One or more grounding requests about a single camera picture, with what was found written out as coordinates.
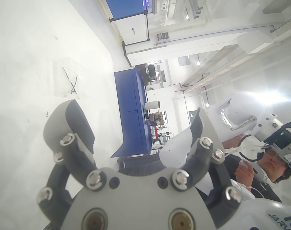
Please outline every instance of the blue cabinet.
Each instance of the blue cabinet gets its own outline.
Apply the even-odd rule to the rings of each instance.
[[[115,73],[123,144],[112,157],[151,152],[151,129],[145,120],[145,89],[137,68]]]

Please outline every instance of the eyeglasses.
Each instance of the eyeglasses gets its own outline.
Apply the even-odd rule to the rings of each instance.
[[[279,157],[275,152],[271,151],[271,150],[268,150],[266,152],[267,154],[269,154],[271,157],[276,157],[277,158],[277,161],[279,163],[286,163],[281,157]]]

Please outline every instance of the ceiling light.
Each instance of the ceiling light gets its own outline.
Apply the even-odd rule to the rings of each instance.
[[[157,60],[157,61],[152,61],[152,62],[149,62],[147,63],[148,65],[153,65],[153,64],[157,64],[157,63],[161,63],[163,62],[162,60]]]

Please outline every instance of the white controller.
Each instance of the white controller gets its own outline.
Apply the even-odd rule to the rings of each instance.
[[[256,162],[249,162],[254,170],[254,178],[261,182],[261,183],[265,183],[265,184],[270,184],[271,181],[269,180],[266,172],[256,163]],[[240,165],[243,165],[244,167],[248,168],[248,166],[244,163],[243,160],[241,160],[239,162]]]
[[[238,183],[234,181],[233,179],[231,179],[231,182],[232,182],[232,185],[240,191],[243,201],[255,198],[255,196],[250,191],[248,191],[248,189],[244,187],[241,183]]]

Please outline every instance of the black hair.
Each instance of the black hair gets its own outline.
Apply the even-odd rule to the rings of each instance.
[[[257,153],[257,159],[261,159],[263,158],[264,156],[264,153]],[[279,181],[282,181],[282,180],[287,180],[288,178],[290,178],[291,176],[291,167],[285,162],[285,164],[287,165],[287,168],[286,170],[284,171],[284,176],[280,176],[277,180],[274,181],[274,183],[279,183]]]

